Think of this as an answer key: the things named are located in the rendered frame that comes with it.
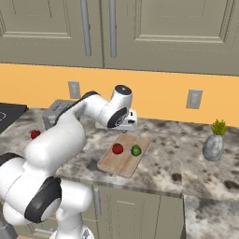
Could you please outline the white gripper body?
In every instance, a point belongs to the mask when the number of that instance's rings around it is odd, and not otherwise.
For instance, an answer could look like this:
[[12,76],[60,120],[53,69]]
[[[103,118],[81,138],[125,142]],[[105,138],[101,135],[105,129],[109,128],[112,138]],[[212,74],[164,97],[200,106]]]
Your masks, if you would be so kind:
[[[107,127],[101,125],[98,122],[95,123],[95,127],[98,129],[107,130]],[[119,125],[118,127],[115,127],[115,130],[118,130],[118,131],[134,131],[136,129],[137,129],[137,122],[132,119],[127,119],[121,125]]]

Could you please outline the red tomato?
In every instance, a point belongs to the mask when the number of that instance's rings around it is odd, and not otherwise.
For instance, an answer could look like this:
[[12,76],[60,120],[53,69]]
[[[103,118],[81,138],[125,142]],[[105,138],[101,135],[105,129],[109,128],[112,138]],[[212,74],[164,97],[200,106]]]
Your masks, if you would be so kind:
[[114,154],[121,154],[123,152],[123,146],[120,143],[113,145],[112,151]]

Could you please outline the green avocado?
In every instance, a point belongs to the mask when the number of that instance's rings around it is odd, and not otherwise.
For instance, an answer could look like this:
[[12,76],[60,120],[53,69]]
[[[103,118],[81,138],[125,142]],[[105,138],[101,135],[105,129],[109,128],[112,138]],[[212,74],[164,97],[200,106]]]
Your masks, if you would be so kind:
[[141,154],[142,150],[138,145],[134,145],[131,149],[131,153],[133,156],[137,157]]

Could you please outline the wooden cutting board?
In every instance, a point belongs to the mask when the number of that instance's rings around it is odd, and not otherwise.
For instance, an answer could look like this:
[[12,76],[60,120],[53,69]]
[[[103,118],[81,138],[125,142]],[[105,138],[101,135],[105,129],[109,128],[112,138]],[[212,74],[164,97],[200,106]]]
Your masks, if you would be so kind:
[[[120,154],[113,152],[115,144],[122,145],[123,151]],[[148,144],[149,140],[144,137],[120,134],[97,163],[97,167],[104,172],[130,178],[140,163]],[[134,156],[131,152],[135,145],[141,148],[141,153],[138,156]]]

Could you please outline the silver toaster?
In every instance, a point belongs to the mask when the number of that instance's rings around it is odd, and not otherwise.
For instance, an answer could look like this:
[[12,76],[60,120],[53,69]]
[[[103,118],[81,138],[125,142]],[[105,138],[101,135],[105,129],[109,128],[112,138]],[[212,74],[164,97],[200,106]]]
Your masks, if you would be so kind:
[[50,107],[43,112],[42,119],[45,125],[45,129],[47,130],[51,128],[60,113],[73,103],[74,101],[71,100],[55,100],[50,105]]

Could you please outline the olive base cupboard door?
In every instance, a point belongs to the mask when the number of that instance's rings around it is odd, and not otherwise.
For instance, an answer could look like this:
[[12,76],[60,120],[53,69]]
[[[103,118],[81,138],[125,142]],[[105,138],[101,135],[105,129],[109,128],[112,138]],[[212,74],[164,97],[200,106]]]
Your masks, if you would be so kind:
[[162,196],[155,239],[181,239],[183,228],[183,201],[180,198]]
[[159,195],[95,186],[101,216],[97,218],[100,239],[154,239]]

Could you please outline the grey marbled vase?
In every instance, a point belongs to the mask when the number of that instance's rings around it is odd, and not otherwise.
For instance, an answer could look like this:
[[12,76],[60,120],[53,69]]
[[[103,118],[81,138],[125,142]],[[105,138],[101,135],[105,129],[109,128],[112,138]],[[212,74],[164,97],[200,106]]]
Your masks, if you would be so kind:
[[208,161],[215,162],[222,156],[224,142],[221,135],[210,135],[203,145],[203,155]]

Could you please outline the yellow-green plant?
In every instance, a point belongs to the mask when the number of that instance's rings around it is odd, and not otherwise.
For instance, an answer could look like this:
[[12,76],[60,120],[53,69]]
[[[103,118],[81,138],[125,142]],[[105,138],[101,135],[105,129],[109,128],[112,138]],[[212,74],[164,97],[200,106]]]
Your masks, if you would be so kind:
[[211,126],[211,130],[213,134],[224,135],[228,130],[228,126],[226,125],[226,122],[224,119],[222,120],[216,119],[216,121]]

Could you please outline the black hob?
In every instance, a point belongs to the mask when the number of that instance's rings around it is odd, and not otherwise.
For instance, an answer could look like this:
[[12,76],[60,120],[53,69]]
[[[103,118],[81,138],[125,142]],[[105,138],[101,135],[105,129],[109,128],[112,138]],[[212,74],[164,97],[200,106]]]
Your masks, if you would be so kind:
[[0,134],[27,110],[27,105],[0,103]]

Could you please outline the grey wall socket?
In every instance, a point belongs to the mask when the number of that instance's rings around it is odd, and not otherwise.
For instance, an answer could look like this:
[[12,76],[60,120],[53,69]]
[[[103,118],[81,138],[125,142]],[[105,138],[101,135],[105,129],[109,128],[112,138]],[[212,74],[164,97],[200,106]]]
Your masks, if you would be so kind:
[[77,81],[69,81],[68,89],[71,99],[79,99],[80,98],[80,88],[79,83]]
[[202,90],[189,89],[186,108],[199,109],[203,96]]

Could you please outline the olive wall cupboard door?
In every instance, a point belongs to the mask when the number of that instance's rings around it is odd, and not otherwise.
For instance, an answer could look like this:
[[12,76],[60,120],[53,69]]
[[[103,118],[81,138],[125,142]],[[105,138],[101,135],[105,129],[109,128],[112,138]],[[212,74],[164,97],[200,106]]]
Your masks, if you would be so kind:
[[101,7],[105,67],[239,76],[239,0],[116,0],[116,58]]
[[0,0],[0,63],[103,66],[100,0],[87,0],[91,56],[80,0]]

